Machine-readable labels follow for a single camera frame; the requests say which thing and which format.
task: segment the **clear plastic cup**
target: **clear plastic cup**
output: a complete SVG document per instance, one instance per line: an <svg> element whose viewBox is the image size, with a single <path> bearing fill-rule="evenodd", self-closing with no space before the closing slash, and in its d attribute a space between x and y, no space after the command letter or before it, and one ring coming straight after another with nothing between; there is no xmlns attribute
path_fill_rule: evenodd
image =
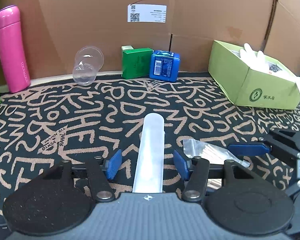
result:
<svg viewBox="0 0 300 240"><path fill-rule="evenodd" d="M93 46L80 49L74 59L72 71L74 81L82 86L92 84L103 62L104 57L100 49Z"/></svg>

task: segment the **blue cube container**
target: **blue cube container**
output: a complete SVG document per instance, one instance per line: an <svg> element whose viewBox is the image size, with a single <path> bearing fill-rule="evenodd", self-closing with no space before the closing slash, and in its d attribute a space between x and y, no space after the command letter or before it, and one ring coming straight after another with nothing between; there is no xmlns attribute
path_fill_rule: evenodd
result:
<svg viewBox="0 0 300 240"><path fill-rule="evenodd" d="M175 82L178 77L180 55L178 53L156 50L151 56L149 76L153 79Z"/></svg>

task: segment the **white gloves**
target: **white gloves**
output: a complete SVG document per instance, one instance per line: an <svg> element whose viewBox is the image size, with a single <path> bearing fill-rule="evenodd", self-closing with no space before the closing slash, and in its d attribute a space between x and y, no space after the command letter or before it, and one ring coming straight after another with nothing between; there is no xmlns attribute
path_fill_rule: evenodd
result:
<svg viewBox="0 0 300 240"><path fill-rule="evenodd" d="M239 53L241 60L247 64L249 68L295 82L300 92L300 77L292 76L285 70L279 70L277 72L270 70L268 63L266 62L265 55L261 50L258 51L256 56L250 45L245 43L244 49L240 49Z"/></svg>

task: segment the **cardboard wall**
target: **cardboard wall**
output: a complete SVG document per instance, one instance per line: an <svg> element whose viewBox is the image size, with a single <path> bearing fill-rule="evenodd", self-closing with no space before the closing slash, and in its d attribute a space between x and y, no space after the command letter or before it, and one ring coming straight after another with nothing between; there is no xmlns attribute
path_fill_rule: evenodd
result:
<svg viewBox="0 0 300 240"><path fill-rule="evenodd" d="M128 23L127 6L135 2L167 5L166 23ZM206 71L214 39L261 48L273 0L0 0L0 8L11 4L21 11L35 79L72 73L76 52L87 45L102 50L101 71L121 70L121 46L168 50L171 35L181 70Z"/></svg>
<svg viewBox="0 0 300 240"><path fill-rule="evenodd" d="M300 0L277 1L264 53L300 75Z"/></svg>

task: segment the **barcode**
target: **barcode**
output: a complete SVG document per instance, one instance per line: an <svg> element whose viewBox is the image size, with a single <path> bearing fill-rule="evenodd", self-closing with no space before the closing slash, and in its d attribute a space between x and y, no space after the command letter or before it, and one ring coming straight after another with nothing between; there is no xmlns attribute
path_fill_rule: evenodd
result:
<svg viewBox="0 0 300 240"><path fill-rule="evenodd" d="M156 60L154 62L154 71L153 71L154 75L160 76L160 74L161 74L161 63L162 63L162 61L160 61L160 60Z"/></svg>
<svg viewBox="0 0 300 240"><path fill-rule="evenodd" d="M131 22L139 22L140 21L140 14L139 13L131 13L130 14L130 21Z"/></svg>

